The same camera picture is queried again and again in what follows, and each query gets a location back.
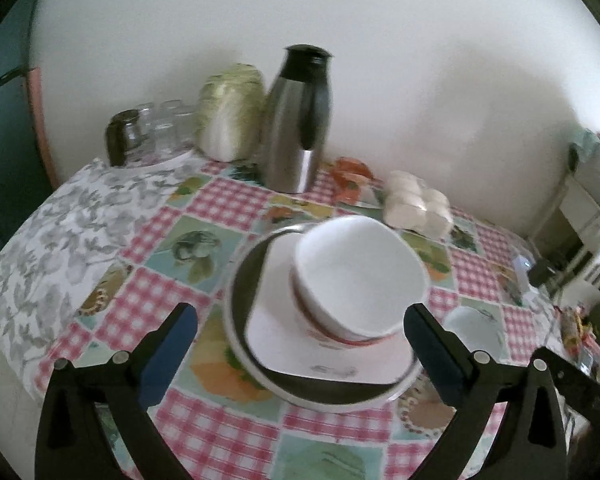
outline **floral tablecloth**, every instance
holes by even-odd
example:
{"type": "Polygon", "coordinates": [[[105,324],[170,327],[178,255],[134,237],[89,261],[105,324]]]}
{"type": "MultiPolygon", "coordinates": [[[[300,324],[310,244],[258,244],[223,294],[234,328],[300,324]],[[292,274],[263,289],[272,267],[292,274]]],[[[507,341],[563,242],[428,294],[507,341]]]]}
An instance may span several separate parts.
{"type": "MultiPolygon", "coordinates": [[[[107,263],[75,315],[78,304],[68,301],[63,311],[73,317],[35,361],[33,393],[42,398],[55,359],[91,365],[117,350],[130,351],[185,301],[196,307],[200,328],[150,415],[193,478],[408,478],[452,415],[445,412],[450,408],[442,406],[441,412],[439,403],[422,401],[430,396],[426,381],[418,380],[395,402],[364,412],[334,415],[292,406],[242,369],[227,343],[219,308],[231,266],[260,234],[300,220],[378,218],[381,211],[334,204],[326,172],[299,196],[259,186],[248,166],[207,162],[189,173],[107,263]]],[[[531,310],[520,301],[511,259],[524,250],[522,240],[458,209],[454,219],[447,240],[400,232],[429,272],[432,313],[440,321],[459,305],[487,313],[505,335],[504,361],[512,364],[526,365],[537,346],[559,348],[551,307],[531,310]]],[[[482,463],[503,412],[504,405],[496,405],[466,476],[482,463]]],[[[102,409],[100,415],[119,464],[139,478],[110,414],[102,409]]]]}

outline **blue gripper pad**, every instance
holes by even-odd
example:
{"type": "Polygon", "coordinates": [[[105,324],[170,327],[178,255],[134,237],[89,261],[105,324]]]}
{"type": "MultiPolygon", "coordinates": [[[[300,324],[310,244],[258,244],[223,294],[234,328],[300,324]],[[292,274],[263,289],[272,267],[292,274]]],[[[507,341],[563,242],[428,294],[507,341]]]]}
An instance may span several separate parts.
{"type": "Polygon", "coordinates": [[[140,373],[138,403],[144,410],[160,403],[198,331],[198,314],[193,306],[179,303],[176,310],[157,330],[160,332],[162,327],[171,324],[140,373]],[[171,316],[177,316],[176,310],[181,313],[174,321],[171,316]]]}

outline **table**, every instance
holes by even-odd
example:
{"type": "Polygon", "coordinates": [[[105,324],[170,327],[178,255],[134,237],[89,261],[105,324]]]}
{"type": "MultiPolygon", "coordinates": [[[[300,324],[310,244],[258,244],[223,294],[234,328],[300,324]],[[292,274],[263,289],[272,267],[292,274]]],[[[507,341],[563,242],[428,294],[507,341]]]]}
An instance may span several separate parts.
{"type": "MultiPolygon", "coordinates": [[[[132,350],[185,301],[196,307],[200,329],[150,416],[193,478],[408,478],[435,444],[440,417],[446,416],[440,410],[415,413],[427,395],[423,381],[381,408],[343,415],[312,412],[255,383],[222,330],[219,302],[226,279],[260,234],[300,220],[381,214],[334,204],[333,195],[325,171],[309,192],[285,196],[259,186],[249,166],[206,162],[117,252],[75,317],[36,362],[32,387],[44,395],[52,364],[60,357],[87,366],[106,361],[115,351],[132,350]],[[200,232],[206,233],[194,235],[200,257],[193,263],[175,260],[174,241],[200,232]]],[[[457,208],[453,212],[455,227],[447,240],[400,232],[429,272],[432,313],[442,322],[460,304],[487,312],[502,327],[508,363],[526,365],[542,344],[558,348],[550,306],[534,312],[516,297],[511,255],[522,240],[457,208]]],[[[110,413],[99,410],[122,469],[140,478],[110,413]]],[[[503,404],[494,407],[466,476],[482,463],[503,412],[503,404]]]]}

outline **metal basin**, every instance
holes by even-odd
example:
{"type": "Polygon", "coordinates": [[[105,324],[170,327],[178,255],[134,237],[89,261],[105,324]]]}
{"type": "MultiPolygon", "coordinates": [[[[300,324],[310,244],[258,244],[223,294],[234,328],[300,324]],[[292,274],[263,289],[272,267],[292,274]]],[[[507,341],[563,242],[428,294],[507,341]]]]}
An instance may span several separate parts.
{"type": "Polygon", "coordinates": [[[359,384],[307,379],[273,372],[259,364],[245,340],[245,328],[258,289],[267,248],[273,239],[287,233],[304,233],[315,223],[283,227],[256,241],[236,263],[222,305],[224,330],[229,344],[244,368],[260,383],[283,399],[312,410],[345,413],[375,408],[394,400],[416,380],[422,366],[414,358],[407,373],[393,384],[359,384]]]}

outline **silver bolt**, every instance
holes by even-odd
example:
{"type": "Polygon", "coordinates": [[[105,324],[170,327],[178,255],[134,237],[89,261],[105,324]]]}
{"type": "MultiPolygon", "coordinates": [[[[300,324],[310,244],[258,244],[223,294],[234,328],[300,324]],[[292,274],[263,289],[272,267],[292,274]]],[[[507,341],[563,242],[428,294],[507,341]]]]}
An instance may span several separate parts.
{"type": "Polygon", "coordinates": [[[546,370],[546,363],[542,359],[534,359],[534,368],[544,372],[546,370]]]}
{"type": "Polygon", "coordinates": [[[56,359],[56,361],[54,362],[54,368],[56,370],[62,370],[68,364],[69,364],[69,361],[67,359],[65,359],[64,357],[61,357],[59,359],[56,359]]]}
{"type": "Polygon", "coordinates": [[[485,365],[489,361],[491,361],[489,354],[487,354],[487,352],[483,352],[482,350],[478,350],[474,354],[474,359],[475,359],[475,362],[480,363],[481,365],[485,365]]]}
{"type": "Polygon", "coordinates": [[[121,350],[120,352],[116,352],[113,354],[112,361],[114,364],[121,365],[129,361],[129,352],[121,350]]]}

